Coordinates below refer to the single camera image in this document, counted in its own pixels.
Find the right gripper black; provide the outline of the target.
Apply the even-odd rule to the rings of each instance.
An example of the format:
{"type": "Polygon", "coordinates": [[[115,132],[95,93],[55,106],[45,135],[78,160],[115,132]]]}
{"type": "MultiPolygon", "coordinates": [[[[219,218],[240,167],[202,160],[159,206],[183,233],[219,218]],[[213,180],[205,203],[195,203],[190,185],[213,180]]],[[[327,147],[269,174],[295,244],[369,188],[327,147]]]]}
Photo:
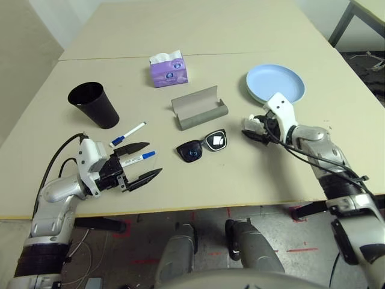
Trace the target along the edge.
{"type": "Polygon", "coordinates": [[[259,121],[263,121],[263,129],[265,130],[265,133],[257,134],[254,131],[243,129],[242,133],[247,138],[262,143],[263,145],[268,145],[269,143],[283,145],[278,120],[276,119],[276,115],[271,110],[269,110],[266,115],[251,114],[249,119],[258,119],[259,121]]]}

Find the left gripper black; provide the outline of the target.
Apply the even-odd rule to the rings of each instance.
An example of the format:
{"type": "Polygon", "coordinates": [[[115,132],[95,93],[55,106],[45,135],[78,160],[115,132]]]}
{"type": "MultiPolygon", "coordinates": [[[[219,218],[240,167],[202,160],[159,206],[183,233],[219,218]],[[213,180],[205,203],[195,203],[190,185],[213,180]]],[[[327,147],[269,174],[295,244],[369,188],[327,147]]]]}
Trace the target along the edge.
{"type": "Polygon", "coordinates": [[[131,143],[114,149],[114,154],[110,155],[110,158],[99,171],[99,179],[97,180],[98,189],[104,191],[118,187],[122,192],[133,191],[148,184],[155,178],[162,171],[162,168],[151,170],[140,175],[137,180],[128,183],[128,179],[120,163],[120,156],[117,155],[133,154],[149,144],[148,142],[131,143]]]}

